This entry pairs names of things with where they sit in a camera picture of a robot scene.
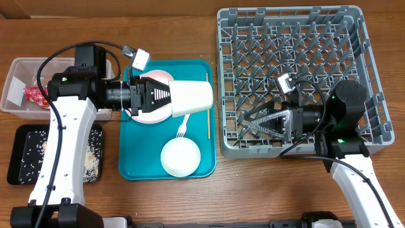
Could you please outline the red snack wrapper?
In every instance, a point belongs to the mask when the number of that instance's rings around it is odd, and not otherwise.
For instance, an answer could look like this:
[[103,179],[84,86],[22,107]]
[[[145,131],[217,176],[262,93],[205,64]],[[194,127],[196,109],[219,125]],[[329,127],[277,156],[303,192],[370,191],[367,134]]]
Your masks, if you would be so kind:
[[35,103],[41,108],[50,109],[49,103],[46,101],[38,87],[26,87],[23,91],[26,101]]

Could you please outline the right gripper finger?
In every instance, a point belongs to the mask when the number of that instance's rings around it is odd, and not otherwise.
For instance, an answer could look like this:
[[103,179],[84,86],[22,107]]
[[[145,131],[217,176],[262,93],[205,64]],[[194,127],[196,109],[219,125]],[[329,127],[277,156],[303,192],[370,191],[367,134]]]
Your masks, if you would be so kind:
[[292,111],[282,110],[251,122],[251,127],[279,140],[291,140]]
[[274,106],[275,106],[275,102],[274,101],[268,101],[260,106],[257,106],[249,111],[245,111],[244,112],[244,120],[252,122],[256,118],[253,118],[252,116],[254,114],[259,114],[261,111],[265,111],[265,113],[267,115],[272,114],[274,112]]

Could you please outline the white paper cup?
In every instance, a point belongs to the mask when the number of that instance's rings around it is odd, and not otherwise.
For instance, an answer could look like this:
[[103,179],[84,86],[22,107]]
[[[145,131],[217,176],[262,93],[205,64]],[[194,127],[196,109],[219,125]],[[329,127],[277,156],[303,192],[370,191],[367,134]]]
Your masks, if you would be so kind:
[[209,82],[171,80],[169,89],[172,117],[205,111],[213,105],[213,89]]

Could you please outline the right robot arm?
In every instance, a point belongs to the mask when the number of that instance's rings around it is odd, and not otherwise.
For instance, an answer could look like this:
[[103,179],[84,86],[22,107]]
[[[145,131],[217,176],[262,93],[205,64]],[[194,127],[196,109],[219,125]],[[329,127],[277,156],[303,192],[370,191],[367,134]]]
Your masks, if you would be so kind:
[[277,86],[293,97],[280,110],[269,101],[245,112],[251,128],[279,141],[292,141],[278,155],[281,159],[321,160],[344,193],[358,227],[402,227],[358,132],[366,88],[343,80],[325,98],[309,80],[286,79]]

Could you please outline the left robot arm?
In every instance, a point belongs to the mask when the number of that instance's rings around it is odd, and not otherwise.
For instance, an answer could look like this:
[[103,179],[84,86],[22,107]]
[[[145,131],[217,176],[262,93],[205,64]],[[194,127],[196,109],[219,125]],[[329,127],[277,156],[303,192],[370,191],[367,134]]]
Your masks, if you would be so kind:
[[172,100],[169,87],[128,74],[106,76],[110,43],[74,44],[75,62],[39,90],[51,108],[47,147],[27,206],[11,211],[12,227],[129,227],[128,217],[104,218],[85,206],[83,175],[87,142],[100,109],[148,113]]

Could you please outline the pink bowl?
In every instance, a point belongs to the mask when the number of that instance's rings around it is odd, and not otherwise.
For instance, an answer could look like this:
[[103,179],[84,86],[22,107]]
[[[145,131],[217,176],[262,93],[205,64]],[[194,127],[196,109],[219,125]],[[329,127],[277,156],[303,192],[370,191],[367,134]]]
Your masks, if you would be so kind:
[[164,70],[151,70],[140,75],[140,78],[150,78],[158,82],[169,84],[169,81],[174,80],[173,76]]

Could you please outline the food scraps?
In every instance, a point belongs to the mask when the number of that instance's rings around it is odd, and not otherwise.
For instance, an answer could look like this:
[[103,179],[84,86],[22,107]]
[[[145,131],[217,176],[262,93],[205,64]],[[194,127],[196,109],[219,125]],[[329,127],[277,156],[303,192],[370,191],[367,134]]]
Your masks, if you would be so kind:
[[[48,131],[35,130],[26,136],[25,147],[18,175],[19,184],[35,184],[40,174],[44,154],[47,147]],[[83,182],[96,182],[103,153],[102,130],[91,130],[85,152]]]

